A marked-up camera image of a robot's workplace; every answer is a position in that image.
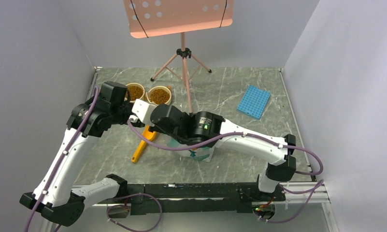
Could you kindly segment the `green pet food bag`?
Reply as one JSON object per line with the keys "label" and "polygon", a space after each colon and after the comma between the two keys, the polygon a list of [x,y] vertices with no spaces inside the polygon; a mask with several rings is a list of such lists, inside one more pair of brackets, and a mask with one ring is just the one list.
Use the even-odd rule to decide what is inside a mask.
{"label": "green pet food bag", "polygon": [[[167,146],[173,147],[173,148],[187,147],[187,145],[180,144],[173,138],[169,140],[169,142],[167,143]],[[214,150],[215,150],[214,147],[201,147],[201,148],[193,148],[189,150],[175,151],[175,153],[180,155],[181,157],[191,158],[195,161],[210,162],[212,159]]]}

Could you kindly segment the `yellow plastic food scoop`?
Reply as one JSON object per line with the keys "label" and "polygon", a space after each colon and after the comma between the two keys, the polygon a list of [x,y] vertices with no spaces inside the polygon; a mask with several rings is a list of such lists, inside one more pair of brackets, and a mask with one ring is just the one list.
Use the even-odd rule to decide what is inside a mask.
{"label": "yellow plastic food scoop", "polygon": [[[156,139],[158,133],[155,131],[152,131],[149,126],[146,126],[142,135],[145,139],[153,142]],[[146,147],[147,147],[146,141],[141,140],[138,147],[136,148],[132,158],[131,158],[131,161],[133,163],[137,163],[139,161],[139,159],[140,159],[141,155],[143,154],[143,152],[145,151]]]}

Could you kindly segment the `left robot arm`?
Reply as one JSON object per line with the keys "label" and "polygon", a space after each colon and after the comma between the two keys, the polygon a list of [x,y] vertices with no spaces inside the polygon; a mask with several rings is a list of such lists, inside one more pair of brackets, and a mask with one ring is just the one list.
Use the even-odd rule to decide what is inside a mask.
{"label": "left robot arm", "polygon": [[115,174],[73,189],[87,156],[103,133],[113,125],[127,123],[133,106],[126,99],[127,94],[125,85],[104,82],[95,87],[93,97],[73,108],[54,161],[37,188],[22,194],[21,205],[50,222],[68,227],[88,207],[128,194],[127,181]]}

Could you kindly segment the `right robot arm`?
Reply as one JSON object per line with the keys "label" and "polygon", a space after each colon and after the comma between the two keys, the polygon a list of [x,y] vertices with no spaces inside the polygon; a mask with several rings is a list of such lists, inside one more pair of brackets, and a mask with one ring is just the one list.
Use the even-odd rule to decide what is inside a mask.
{"label": "right robot arm", "polygon": [[280,182],[290,181],[296,172],[296,158],[293,157],[296,137],[293,134],[268,136],[211,112],[187,114],[166,104],[150,106],[148,120],[154,131],[177,142],[173,147],[175,151],[222,148],[265,160],[266,171],[257,180],[260,192],[272,194]]}

